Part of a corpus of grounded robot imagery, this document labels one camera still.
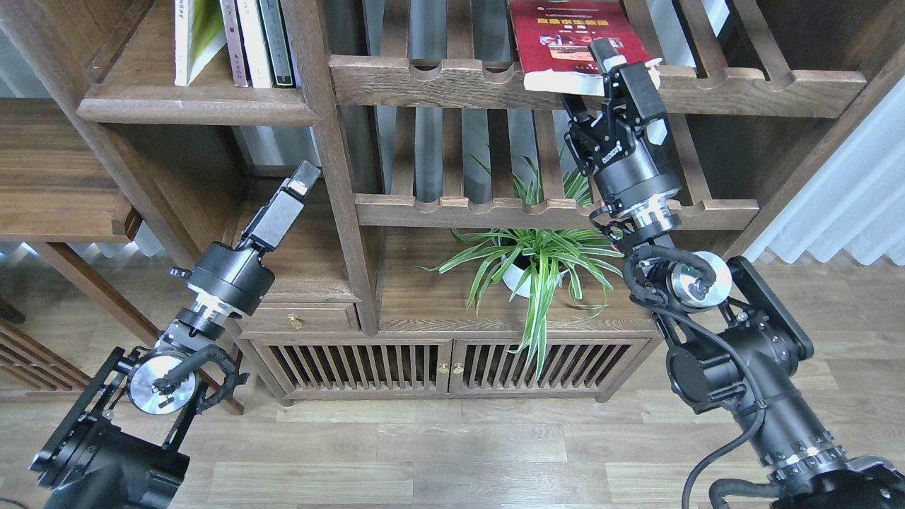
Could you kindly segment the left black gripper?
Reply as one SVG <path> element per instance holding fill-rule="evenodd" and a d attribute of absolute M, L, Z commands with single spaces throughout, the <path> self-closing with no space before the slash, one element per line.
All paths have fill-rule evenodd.
<path fill-rule="evenodd" d="M 192 269 L 169 269 L 169 274 L 187 280 L 187 287 L 197 294 L 194 308 L 203 305 L 234 317 L 252 315 L 258 309 L 274 283 L 274 274 L 262 266 L 262 255 L 280 245 L 320 175 L 320 168 L 303 161 L 252 217 L 238 246 L 213 242 Z"/>

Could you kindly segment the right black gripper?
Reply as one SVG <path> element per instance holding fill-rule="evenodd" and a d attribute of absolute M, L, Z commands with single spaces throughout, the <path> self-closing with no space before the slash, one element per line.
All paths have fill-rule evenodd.
<path fill-rule="evenodd" d="M 679 192 L 675 172 L 656 167 L 643 139 L 662 145 L 667 110 L 648 67 L 627 64 L 607 38 L 589 45 L 604 84 L 601 115 L 579 95 L 563 95 L 565 140 L 578 169 L 594 180 L 609 216 L 671 216 L 667 200 Z"/>

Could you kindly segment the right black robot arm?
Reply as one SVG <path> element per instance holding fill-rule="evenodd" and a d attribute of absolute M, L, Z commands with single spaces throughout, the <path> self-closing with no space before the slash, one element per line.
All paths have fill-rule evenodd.
<path fill-rule="evenodd" d="M 790 380 L 814 347 L 752 264 L 672 244 L 681 219 L 667 200 L 681 183 L 647 147 L 665 132 L 665 104 L 643 62 L 627 62 L 605 37 L 589 51 L 602 77 L 601 113 L 593 117 L 577 95 L 563 102 L 566 143 L 610 216 L 599 231 L 624 255 L 631 300 L 665 335 L 672 391 L 698 414 L 727 409 L 742 428 L 693 468 L 682 507 L 701 471 L 748 442 L 769 480 L 720 478 L 708 490 L 714 508 L 726 508 L 727 496 L 769 498 L 773 508 L 901 508 L 903 474 L 879 455 L 847 458 Z"/>

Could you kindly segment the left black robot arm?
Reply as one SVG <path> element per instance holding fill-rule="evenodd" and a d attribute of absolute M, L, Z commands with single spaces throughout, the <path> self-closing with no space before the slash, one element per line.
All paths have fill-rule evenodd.
<path fill-rule="evenodd" d="M 252 315 L 274 283 L 262 263 L 290 231 L 321 176 L 301 163 L 230 246 L 213 242 L 187 281 L 194 302 L 179 310 L 149 349 L 117 347 L 35 455 L 31 470 L 51 489 L 48 508 L 165 508 L 185 480 L 190 458 L 179 447 L 194 417 L 248 380 L 235 355 L 218 345 L 230 320 Z M 139 411 L 175 414 L 160 444 L 135 437 L 113 421 L 122 397 Z"/>

